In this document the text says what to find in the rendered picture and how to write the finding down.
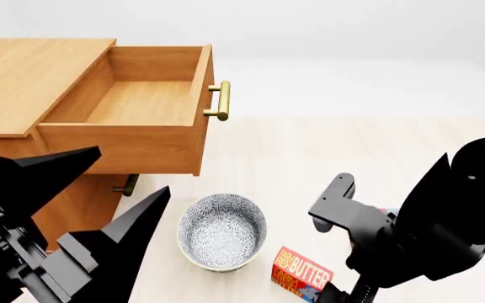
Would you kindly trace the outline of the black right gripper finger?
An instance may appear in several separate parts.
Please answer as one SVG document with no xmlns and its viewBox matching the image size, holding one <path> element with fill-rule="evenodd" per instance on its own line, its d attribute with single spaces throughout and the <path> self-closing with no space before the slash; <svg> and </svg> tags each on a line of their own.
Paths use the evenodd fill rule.
<svg viewBox="0 0 485 303">
<path fill-rule="evenodd" d="M 321 233 L 327 233 L 333 228 L 334 224 L 328 221 L 323 221 L 321 219 L 315 218 L 314 226 L 317 231 Z"/>
</svg>

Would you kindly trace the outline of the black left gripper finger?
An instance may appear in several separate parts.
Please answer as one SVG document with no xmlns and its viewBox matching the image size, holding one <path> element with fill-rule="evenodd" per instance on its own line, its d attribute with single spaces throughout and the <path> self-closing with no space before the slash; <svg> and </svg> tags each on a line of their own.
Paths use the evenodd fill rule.
<svg viewBox="0 0 485 303">
<path fill-rule="evenodd" d="M 57 240 L 70 258 L 61 287 L 69 303 L 128 303 L 147 246 L 171 192 L 165 186 L 95 231 L 71 231 Z"/>
<path fill-rule="evenodd" d="M 0 211 L 29 218 L 100 159 L 96 146 L 30 158 L 0 156 Z"/>
</svg>

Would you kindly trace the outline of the red farm fresh butter box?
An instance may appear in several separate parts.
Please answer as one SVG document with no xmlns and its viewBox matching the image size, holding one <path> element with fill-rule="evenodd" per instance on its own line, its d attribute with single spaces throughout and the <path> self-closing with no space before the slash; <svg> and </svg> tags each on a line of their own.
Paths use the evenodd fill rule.
<svg viewBox="0 0 485 303">
<path fill-rule="evenodd" d="M 288 247 L 278 251 L 271 272 L 271 280 L 280 287 L 309 303 L 316 303 L 333 272 Z"/>
</svg>

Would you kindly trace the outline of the open wooden drawer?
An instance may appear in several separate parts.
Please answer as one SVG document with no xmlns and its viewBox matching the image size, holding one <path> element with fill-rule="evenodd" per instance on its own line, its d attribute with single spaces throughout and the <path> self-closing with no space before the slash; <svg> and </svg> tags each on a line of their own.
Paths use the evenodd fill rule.
<svg viewBox="0 0 485 303">
<path fill-rule="evenodd" d="M 51 152 L 97 146 L 90 173 L 190 173 L 202 163 L 212 48 L 114 46 L 37 130 Z"/>
</svg>

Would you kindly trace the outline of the wooden cabinet body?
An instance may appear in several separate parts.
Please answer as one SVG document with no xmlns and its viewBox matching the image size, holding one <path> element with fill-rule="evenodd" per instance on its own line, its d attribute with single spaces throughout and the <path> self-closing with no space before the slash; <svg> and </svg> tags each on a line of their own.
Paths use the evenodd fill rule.
<svg viewBox="0 0 485 303">
<path fill-rule="evenodd" d="M 106 52 L 115 39 L 0 39 L 0 156 L 50 153 L 37 128 L 44 120 L 66 121 L 67 102 L 81 101 L 86 118 L 113 79 Z M 57 249 L 68 231 L 99 229 L 113 218 L 128 176 L 84 174 L 34 214 L 34 222 Z"/>
</svg>

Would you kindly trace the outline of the patterned grey white bowl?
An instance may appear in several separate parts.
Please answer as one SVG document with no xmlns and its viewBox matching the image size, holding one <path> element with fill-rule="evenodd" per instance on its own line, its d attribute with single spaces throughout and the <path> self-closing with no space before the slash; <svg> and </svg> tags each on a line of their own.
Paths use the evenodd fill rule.
<svg viewBox="0 0 485 303">
<path fill-rule="evenodd" d="M 263 211 L 238 194 L 198 199 L 181 215 L 177 239 L 182 254 L 214 273 L 234 272 L 252 262 L 267 237 Z"/>
</svg>

